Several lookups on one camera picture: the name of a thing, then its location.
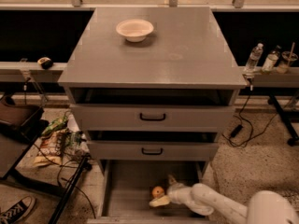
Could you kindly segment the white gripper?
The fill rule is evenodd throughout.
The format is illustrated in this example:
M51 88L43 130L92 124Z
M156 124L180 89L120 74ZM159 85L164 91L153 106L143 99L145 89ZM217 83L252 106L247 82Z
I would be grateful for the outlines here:
M185 186L182 183L177 183L177 180L172 176L168 176L169 188L167 195L160 198L155 198L149 202L151 207L168 205L171 202L176 204L185 204L192 202L191 187Z

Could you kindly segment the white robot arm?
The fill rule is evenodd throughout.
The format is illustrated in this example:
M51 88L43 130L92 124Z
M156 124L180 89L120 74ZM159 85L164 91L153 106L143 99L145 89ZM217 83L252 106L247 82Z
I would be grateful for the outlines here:
M151 207L170 203L184 204L191 211L202 216L209 216L218 211L233 224L299 224L299 216L291 203L276 192L262 190L255 193L245 206L216 190L196 183L186 186L172 176L168 176L169 187L164 190L155 187L152 190Z

